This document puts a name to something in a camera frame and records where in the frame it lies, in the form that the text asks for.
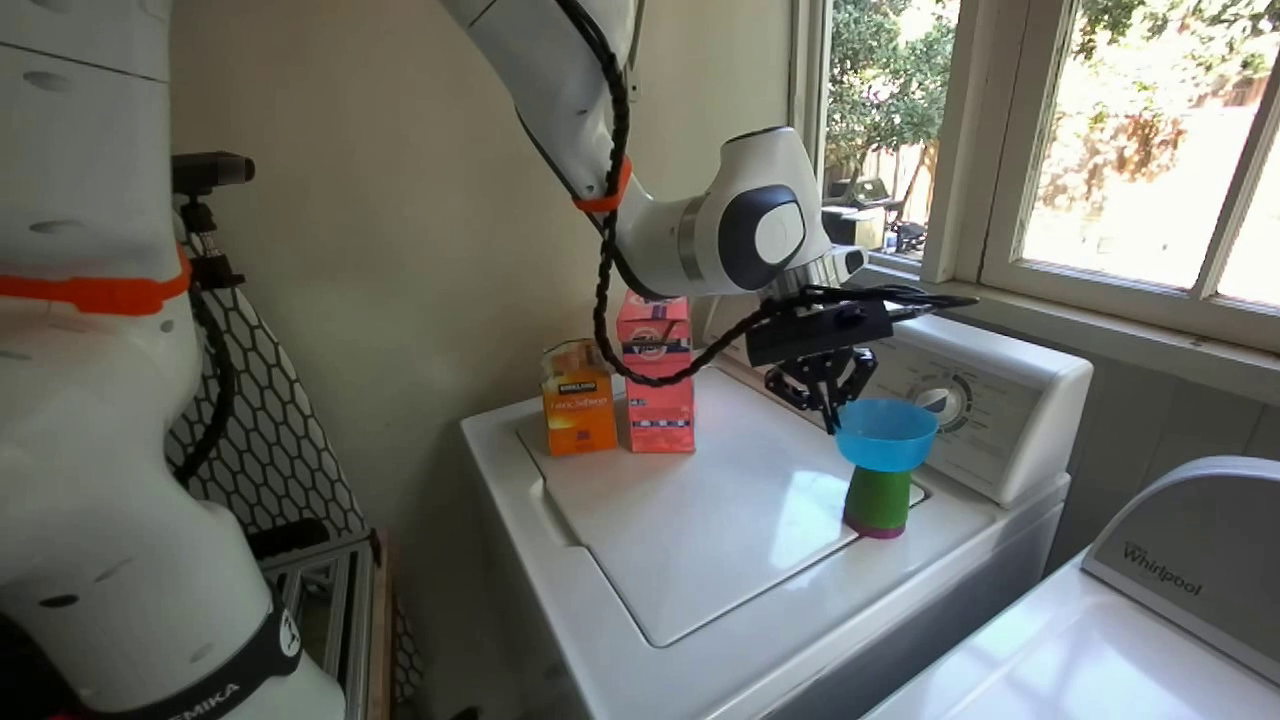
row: blue cup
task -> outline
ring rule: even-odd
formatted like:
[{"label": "blue cup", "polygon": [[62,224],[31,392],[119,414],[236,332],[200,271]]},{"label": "blue cup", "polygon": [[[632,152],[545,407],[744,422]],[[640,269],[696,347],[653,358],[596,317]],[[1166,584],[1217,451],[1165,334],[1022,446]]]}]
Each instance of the blue cup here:
[{"label": "blue cup", "polygon": [[933,410],[907,401],[842,404],[836,446],[856,463],[842,522],[865,534],[900,534],[907,529],[913,473],[928,459],[933,439]]}]

